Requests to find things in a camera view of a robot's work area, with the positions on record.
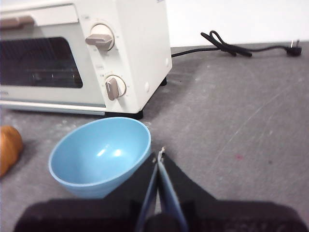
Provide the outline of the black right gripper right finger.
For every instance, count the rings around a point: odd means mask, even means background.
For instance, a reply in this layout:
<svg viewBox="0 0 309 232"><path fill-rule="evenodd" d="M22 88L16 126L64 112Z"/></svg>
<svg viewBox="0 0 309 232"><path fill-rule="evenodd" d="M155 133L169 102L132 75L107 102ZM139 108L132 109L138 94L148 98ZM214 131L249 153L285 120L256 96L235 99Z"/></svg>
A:
<svg viewBox="0 0 309 232"><path fill-rule="evenodd" d="M307 232L293 208L265 201L219 200L189 178L165 153L157 154L162 212L183 232Z"/></svg>

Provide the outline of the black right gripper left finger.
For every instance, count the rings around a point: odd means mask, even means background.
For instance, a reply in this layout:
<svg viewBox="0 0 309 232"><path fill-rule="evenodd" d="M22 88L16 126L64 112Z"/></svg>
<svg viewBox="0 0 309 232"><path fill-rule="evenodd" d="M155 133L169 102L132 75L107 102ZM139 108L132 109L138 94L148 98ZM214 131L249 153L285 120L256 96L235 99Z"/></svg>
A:
<svg viewBox="0 0 309 232"><path fill-rule="evenodd" d="M152 208L157 162L152 153L102 199L51 199L23 212L16 232L136 232Z"/></svg>

